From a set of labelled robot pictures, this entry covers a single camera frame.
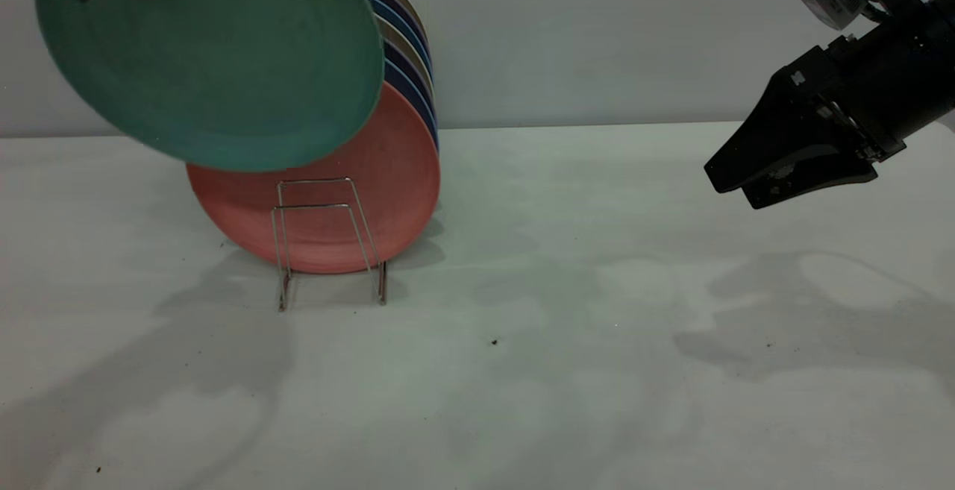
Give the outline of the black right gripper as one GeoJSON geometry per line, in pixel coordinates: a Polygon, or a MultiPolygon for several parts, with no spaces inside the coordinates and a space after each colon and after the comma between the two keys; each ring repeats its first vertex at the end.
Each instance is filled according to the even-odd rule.
{"type": "Polygon", "coordinates": [[[953,109],[953,5],[924,4],[860,39],[836,38],[775,72],[704,166],[755,210],[877,178],[873,164],[953,109]]]}

